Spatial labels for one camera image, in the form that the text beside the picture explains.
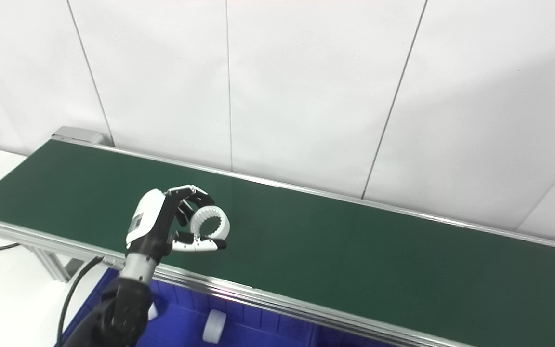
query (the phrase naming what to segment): metal leg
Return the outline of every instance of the metal leg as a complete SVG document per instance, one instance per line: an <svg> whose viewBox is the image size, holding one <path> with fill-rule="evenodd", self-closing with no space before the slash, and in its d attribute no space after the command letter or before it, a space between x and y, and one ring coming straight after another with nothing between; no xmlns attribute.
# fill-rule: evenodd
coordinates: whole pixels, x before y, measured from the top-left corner
<svg viewBox="0 0 555 347"><path fill-rule="evenodd" d="M112 138L108 136L104 136L103 134L99 132L94 132L93 130L86 130L74 127L60 127L59 130L57 130L52 137L80 140L89 143L95 143L97 145L113 145Z"/></svg>
<svg viewBox="0 0 555 347"><path fill-rule="evenodd" d="M67 283L79 269L80 264L83 263L78 259L71 259L70 263L64 266L53 252L31 246L27 246L27 248L35 253L42 265L44 265L44 268L46 268L46 271L56 281Z"/></svg>

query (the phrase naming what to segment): white ring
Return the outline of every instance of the white ring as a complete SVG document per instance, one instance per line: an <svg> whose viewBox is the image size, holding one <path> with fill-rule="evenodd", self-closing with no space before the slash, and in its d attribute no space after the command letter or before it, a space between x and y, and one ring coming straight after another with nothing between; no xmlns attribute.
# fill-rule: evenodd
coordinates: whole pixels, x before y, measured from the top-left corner
<svg viewBox="0 0 555 347"><path fill-rule="evenodd" d="M231 230L231 223L228 221L228 217L224 211L222 211L222 209L218 206L205 206L198 209L190 220L191 233L200 236L200 226L202 226L205 220L212 217L220 218L220 226L218 226L213 233L207 235L207 237L219 240L226 239L229 231Z"/></svg>

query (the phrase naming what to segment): label on robotic hand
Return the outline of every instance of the label on robotic hand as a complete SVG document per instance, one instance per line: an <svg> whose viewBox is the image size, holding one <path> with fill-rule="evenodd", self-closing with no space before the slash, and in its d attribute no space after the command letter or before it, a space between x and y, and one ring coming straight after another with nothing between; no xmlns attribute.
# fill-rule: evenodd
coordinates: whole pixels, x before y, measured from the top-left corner
<svg viewBox="0 0 555 347"><path fill-rule="evenodd" d="M128 236L125 238L128 248L132 241L147 235L154 227L164 203L164 198L164 194L158 189L152 189L143 195L138 202L132 222L130 222Z"/></svg>

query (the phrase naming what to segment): white floor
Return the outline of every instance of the white floor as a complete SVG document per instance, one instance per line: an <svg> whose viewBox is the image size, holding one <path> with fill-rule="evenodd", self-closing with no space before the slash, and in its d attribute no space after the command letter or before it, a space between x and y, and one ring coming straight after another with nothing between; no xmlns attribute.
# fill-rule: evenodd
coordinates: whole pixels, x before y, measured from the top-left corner
<svg viewBox="0 0 555 347"><path fill-rule="evenodd" d="M24 159L0 151L0 180ZM0 246L8 243L0 239ZM98 265L82 279L68 308L66 325L105 270ZM22 246L1 251L0 346L52 347L70 283L51 279L37 257Z"/></svg>

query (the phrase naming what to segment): blue plastic crate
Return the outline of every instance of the blue plastic crate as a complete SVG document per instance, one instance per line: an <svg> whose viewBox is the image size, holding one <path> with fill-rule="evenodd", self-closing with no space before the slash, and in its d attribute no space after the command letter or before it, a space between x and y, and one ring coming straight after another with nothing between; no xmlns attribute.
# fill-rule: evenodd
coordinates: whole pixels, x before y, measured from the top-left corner
<svg viewBox="0 0 555 347"><path fill-rule="evenodd" d="M64 331L63 340L99 303L102 290L117 274L116 270L106 271ZM148 323L137 347L390 347L180 286L152 281L150 287L159 315ZM222 338L217 345L202 340L207 315L212 309L226 313Z"/></svg>

